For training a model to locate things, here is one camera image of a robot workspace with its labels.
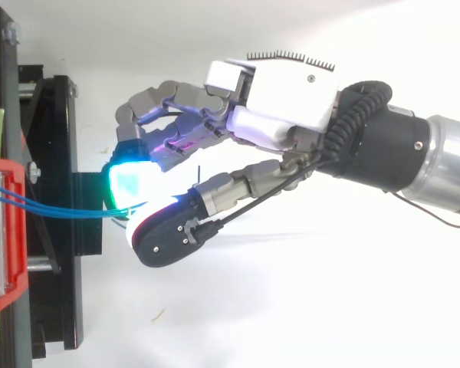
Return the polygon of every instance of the blue cable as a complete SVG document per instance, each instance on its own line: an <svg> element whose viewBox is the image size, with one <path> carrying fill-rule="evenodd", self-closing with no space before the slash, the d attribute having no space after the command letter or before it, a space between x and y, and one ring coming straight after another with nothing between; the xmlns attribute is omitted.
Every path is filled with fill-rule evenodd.
<svg viewBox="0 0 460 368"><path fill-rule="evenodd" d="M0 197L0 202L7 203L9 205L15 205L20 209L25 209L28 212L34 213L36 215L41 215L43 217L51 217L54 219L104 219L109 217L117 217L120 214L113 214L113 213L104 213L104 214L93 214L93 215L85 215L85 214L73 214L68 212L61 212L61 211L54 211L52 209L40 209L38 207L34 207L31 205L23 205L19 202L12 201L10 199L5 199Z"/></svg>
<svg viewBox="0 0 460 368"><path fill-rule="evenodd" d="M83 215L104 215L104 214L114 214L114 215L125 215L129 213L130 209L136 209L144 203L140 203L139 205L134 205L133 207L130 207L129 209L112 209L108 211L103 211L103 210L89 210L89 209L66 209L63 207L55 207L52 205L42 205L41 203L35 202L29 198L25 198L22 195L19 195L17 193L11 192L10 190L0 188L0 192L7 194L11 197L14 197L16 199L20 199L21 201L25 202L26 204L35 206L40 209L48 209L48 210L53 210L53 211L58 211L58 212L65 212L65 213L71 213L71 214L83 214Z"/></svg>

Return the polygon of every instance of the white background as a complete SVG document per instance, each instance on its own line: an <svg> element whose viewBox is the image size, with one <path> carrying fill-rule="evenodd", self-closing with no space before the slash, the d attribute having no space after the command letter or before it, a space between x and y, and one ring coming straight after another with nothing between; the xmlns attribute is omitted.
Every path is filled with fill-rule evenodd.
<svg viewBox="0 0 460 368"><path fill-rule="evenodd" d="M201 84L212 60L248 51L333 61L341 87L385 81L393 104L460 120L457 1L0 5L21 25L19 61L78 84L84 171L110 158L114 111L132 94L166 79ZM228 143L177 173L192 183L198 164L207 179L265 157ZM37 368L460 367L460 230L321 174L173 266L144 267L108 221L103 255L82 265L85 340L48 345Z"/></svg>

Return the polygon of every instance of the robotic hand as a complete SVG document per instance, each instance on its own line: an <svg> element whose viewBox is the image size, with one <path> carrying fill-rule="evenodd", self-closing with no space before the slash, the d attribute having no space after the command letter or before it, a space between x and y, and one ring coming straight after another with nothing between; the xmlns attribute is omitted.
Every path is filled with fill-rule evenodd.
<svg viewBox="0 0 460 368"><path fill-rule="evenodd" d="M149 160L165 172L228 138L282 156L138 209L126 236L142 263L162 267L190 255L232 219L295 189L315 169L460 213L460 122L424 120L388 105L392 90L383 82L338 92L334 69L302 54L250 54L246 61L214 61L204 88L166 81L119 107L111 162ZM181 111L176 120L146 133L142 125L175 115L170 107ZM223 220L210 219L247 198L256 200Z"/></svg>

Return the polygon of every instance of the screw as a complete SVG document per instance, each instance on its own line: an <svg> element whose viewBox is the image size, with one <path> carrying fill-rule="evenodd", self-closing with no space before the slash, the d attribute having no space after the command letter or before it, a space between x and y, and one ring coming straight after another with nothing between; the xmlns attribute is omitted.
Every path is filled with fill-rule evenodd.
<svg viewBox="0 0 460 368"><path fill-rule="evenodd" d="M29 176L29 181L32 184L35 184L36 182L38 182L38 178L41 177L41 169L38 169L38 166L36 165L35 162L29 163L28 176Z"/></svg>
<svg viewBox="0 0 460 368"><path fill-rule="evenodd" d="M21 36L21 29L17 23L14 21L9 22L5 26L5 30L3 32L4 39L11 44L12 46L16 46L20 44L20 36Z"/></svg>
<svg viewBox="0 0 460 368"><path fill-rule="evenodd" d="M78 86L76 84L70 84L70 96L71 98L78 98Z"/></svg>

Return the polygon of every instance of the metal rod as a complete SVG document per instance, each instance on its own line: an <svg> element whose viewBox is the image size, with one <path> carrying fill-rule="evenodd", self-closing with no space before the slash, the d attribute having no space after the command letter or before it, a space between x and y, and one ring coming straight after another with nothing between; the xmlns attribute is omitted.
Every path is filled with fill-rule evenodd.
<svg viewBox="0 0 460 368"><path fill-rule="evenodd" d="M51 263L45 255L35 255L28 257L28 271L52 271Z"/></svg>
<svg viewBox="0 0 460 368"><path fill-rule="evenodd" d="M21 99L32 98L36 83L20 83L18 85L18 96Z"/></svg>

